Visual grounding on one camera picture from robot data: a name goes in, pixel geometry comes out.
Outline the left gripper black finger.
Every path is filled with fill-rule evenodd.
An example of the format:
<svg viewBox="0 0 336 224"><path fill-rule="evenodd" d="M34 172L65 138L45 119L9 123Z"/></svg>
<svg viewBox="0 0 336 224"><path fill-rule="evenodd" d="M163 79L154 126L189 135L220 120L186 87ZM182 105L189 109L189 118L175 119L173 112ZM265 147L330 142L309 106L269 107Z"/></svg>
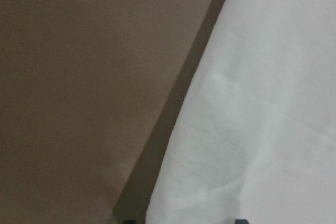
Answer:
<svg viewBox="0 0 336 224"><path fill-rule="evenodd" d="M136 220L131 219L131 220L125 220L123 224L137 224L136 222L137 222Z"/></svg>

